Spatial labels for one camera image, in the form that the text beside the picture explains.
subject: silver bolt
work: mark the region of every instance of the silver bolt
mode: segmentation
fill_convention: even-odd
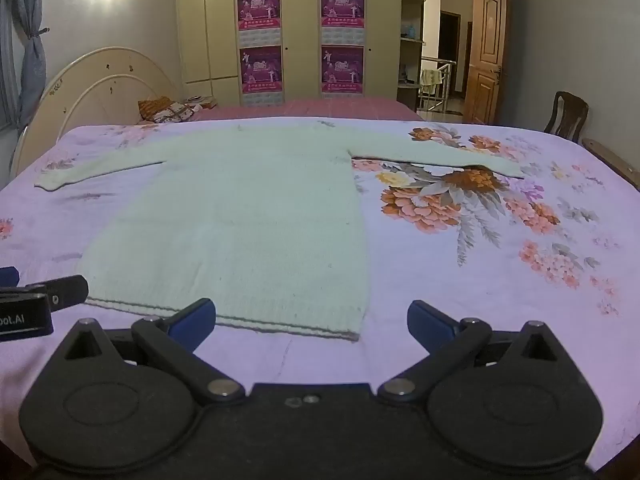
[[[385,391],[392,395],[408,395],[415,390],[415,384],[409,379],[391,379],[384,384]]]
[[[302,397],[302,402],[306,402],[307,404],[317,404],[320,402],[320,397],[317,395],[308,395]]]
[[[284,403],[290,408],[299,408],[302,406],[302,399],[300,397],[289,397],[289,399],[284,400]]]
[[[228,397],[240,389],[240,384],[231,379],[215,379],[207,385],[207,389],[214,395]]]

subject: bed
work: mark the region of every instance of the bed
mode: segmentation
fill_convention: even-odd
[[[315,105],[326,106],[307,105],[307,114]],[[357,113],[357,105],[344,106]],[[377,388],[425,356],[406,328],[413,300],[425,300],[455,319],[480,317],[495,330],[544,320],[603,405],[604,426],[590,465],[607,463],[640,433],[638,192],[580,146],[547,134],[425,123],[404,110],[398,120],[328,117],[330,110],[318,117],[238,119],[222,118],[231,110],[221,109],[200,117],[217,119],[210,121],[75,128],[0,192],[0,267],[17,267],[21,283],[74,273],[88,244],[136,199],[158,168],[93,178],[54,193],[33,187],[43,172],[203,128],[319,122],[503,156],[520,165],[525,180],[479,170],[353,161],[372,283],[358,342],[220,326],[196,354],[247,389],[257,382],[367,382]],[[0,439],[25,460],[30,456],[18,427],[20,403],[82,317],[94,317],[105,328],[129,326],[136,319],[79,305],[54,314],[52,336],[2,348]]]

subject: cream headboard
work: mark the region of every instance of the cream headboard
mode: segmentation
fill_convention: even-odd
[[[60,72],[45,90],[33,121],[18,140],[11,178],[78,126],[137,124],[138,101],[178,91],[160,67],[135,50],[95,50]]]

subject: wooden chair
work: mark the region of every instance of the wooden chair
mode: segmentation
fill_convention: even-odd
[[[562,99],[562,117],[558,127],[552,131],[558,118],[560,99]],[[549,124],[545,128],[545,133],[557,135],[563,139],[577,143],[580,137],[580,131],[587,120],[588,113],[589,105],[582,99],[573,94],[569,94],[569,92],[558,92],[556,93],[556,100],[554,101],[554,111],[549,120]]]

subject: red banner on poster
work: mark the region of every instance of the red banner on poster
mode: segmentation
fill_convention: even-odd
[[[280,28],[280,0],[238,0],[238,30]]]
[[[322,26],[364,28],[364,0],[322,0]]]
[[[362,94],[364,49],[322,46],[322,92]]]
[[[242,93],[282,92],[282,53],[279,46],[240,49]]]

